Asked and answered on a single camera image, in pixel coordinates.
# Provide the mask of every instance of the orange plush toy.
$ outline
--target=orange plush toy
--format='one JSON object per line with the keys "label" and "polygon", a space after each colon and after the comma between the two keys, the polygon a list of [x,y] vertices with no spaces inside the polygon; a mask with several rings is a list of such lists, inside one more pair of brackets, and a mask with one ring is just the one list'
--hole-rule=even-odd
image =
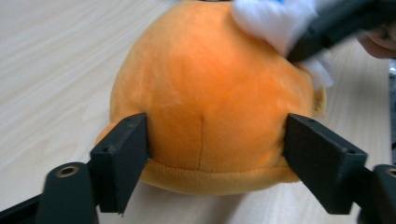
{"label": "orange plush toy", "polygon": [[316,96],[308,73],[238,28],[230,2],[182,1],[135,42],[99,139],[144,112],[152,158],[141,181],[187,194],[265,189],[298,180],[282,157],[286,117],[312,116]]}

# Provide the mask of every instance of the table surface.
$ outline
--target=table surface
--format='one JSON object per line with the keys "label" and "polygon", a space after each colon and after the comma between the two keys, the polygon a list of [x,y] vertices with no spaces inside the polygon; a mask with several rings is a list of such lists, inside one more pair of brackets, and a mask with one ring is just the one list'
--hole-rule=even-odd
{"label": "table surface", "polygon": [[[0,2],[0,210],[36,196],[45,175],[89,160],[108,123],[109,94],[137,37],[177,0]],[[332,51],[335,85],[318,119],[390,163],[388,62],[354,40]],[[189,196],[138,184],[124,216],[101,223],[355,223],[330,216],[302,183],[231,196]]]}

